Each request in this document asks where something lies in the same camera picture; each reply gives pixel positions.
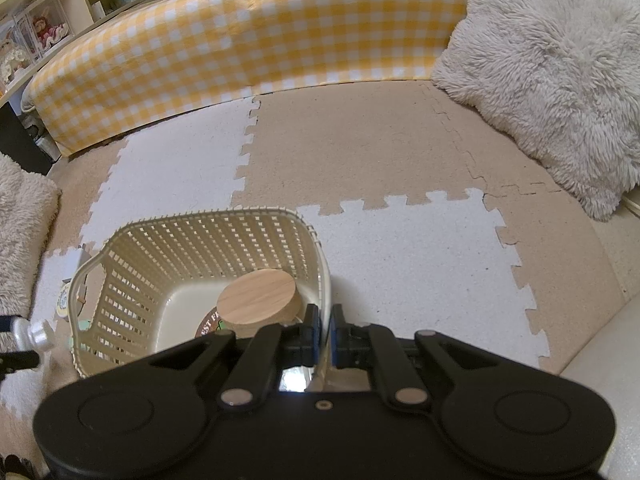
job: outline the box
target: box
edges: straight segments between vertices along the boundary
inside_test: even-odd
[[[102,2],[98,0],[91,6],[91,16],[94,19],[94,22],[101,20],[107,16],[106,12],[104,12],[104,7],[102,6]]]
[[[28,36],[27,44],[35,47],[36,60],[74,35],[60,0],[36,0],[17,14],[15,21]]]
[[[30,48],[12,18],[0,22],[0,83],[2,93],[33,63]]]

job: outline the sticker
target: sticker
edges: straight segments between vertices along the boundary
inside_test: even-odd
[[[70,288],[71,288],[71,282],[65,283],[62,286],[62,288],[60,289],[60,294],[58,295],[58,303],[56,304],[56,312],[63,319],[67,319],[66,308],[68,306],[69,289]]]
[[[202,320],[194,337],[207,335],[209,332],[215,332],[223,328],[226,328],[225,322],[222,321],[220,314],[218,314],[218,308],[214,307]]]

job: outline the plastic basket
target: plastic basket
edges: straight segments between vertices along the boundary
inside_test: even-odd
[[[89,272],[106,275],[88,330],[80,330],[78,290]],[[212,211],[120,228],[74,276],[68,318],[82,377],[194,337],[202,314],[233,279],[257,269],[291,274],[303,304],[318,305],[326,334],[330,276],[318,237],[284,208]]]

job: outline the doll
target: doll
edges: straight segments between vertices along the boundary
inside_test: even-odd
[[[0,77],[7,86],[17,73],[30,65],[29,54],[24,47],[7,37],[0,42]]]
[[[69,33],[69,26],[66,23],[52,27],[44,16],[33,19],[33,28],[43,50],[49,50]]]

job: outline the round wooden disc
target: round wooden disc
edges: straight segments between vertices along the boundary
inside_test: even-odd
[[[261,269],[249,272],[225,287],[218,313],[238,337],[251,337],[262,326],[292,321],[302,300],[288,272]]]

